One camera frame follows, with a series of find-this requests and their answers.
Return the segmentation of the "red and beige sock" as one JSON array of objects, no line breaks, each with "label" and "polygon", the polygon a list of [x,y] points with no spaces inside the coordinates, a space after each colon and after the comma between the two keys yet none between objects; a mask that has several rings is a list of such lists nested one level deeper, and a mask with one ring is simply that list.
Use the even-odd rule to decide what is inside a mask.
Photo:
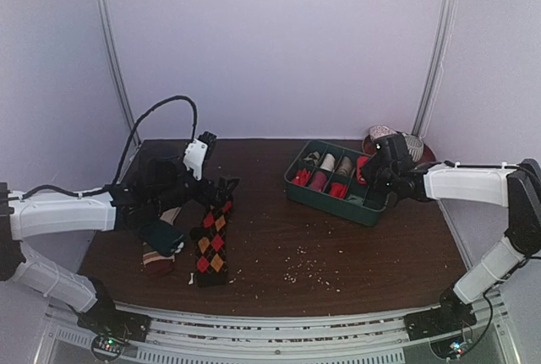
[{"label": "red and beige sock", "polygon": [[356,160],[356,180],[360,185],[366,185],[367,182],[364,178],[363,167],[369,161],[368,156],[359,156]]}]

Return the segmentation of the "green divided organizer tray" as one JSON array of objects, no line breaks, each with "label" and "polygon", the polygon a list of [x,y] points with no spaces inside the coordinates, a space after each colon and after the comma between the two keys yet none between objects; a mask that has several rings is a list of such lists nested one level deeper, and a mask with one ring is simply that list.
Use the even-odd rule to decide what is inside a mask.
[{"label": "green divided organizer tray", "polygon": [[306,142],[284,173],[292,201],[368,227],[376,225],[386,199],[360,173],[365,153],[322,140]]}]

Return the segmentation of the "black argyle sock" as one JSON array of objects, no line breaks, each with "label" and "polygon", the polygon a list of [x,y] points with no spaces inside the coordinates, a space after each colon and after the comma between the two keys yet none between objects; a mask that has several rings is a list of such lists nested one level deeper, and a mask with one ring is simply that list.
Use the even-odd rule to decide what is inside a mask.
[{"label": "black argyle sock", "polygon": [[211,208],[189,233],[194,244],[194,279],[200,288],[228,282],[226,240],[231,212],[232,200],[227,199],[223,205]]}]

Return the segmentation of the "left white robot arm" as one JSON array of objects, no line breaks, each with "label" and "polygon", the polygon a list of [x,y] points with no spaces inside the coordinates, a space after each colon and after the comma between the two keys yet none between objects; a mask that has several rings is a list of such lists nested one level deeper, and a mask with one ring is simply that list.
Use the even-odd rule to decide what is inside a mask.
[{"label": "left white robot arm", "polygon": [[205,214],[191,237],[199,271],[222,279],[223,229],[232,207],[236,177],[214,182],[204,176],[210,146],[200,140],[184,152],[168,144],[142,147],[121,178],[83,192],[43,185],[26,193],[1,191],[1,279],[20,282],[56,298],[104,334],[121,327],[121,314],[99,280],[76,274],[39,254],[26,238],[72,231],[131,231],[153,258],[174,258],[185,235],[174,226],[175,211],[195,201]]}]

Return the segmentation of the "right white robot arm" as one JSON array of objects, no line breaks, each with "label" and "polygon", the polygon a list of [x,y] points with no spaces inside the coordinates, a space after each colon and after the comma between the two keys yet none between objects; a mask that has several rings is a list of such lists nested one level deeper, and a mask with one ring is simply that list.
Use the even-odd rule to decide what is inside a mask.
[{"label": "right white robot arm", "polygon": [[466,317],[466,306],[538,256],[540,164],[530,158],[499,165],[449,160],[419,164],[401,133],[379,137],[373,145],[375,152],[362,166],[361,175],[376,192],[397,201],[460,201],[507,212],[501,238],[440,297],[433,322],[437,329],[451,331]]}]

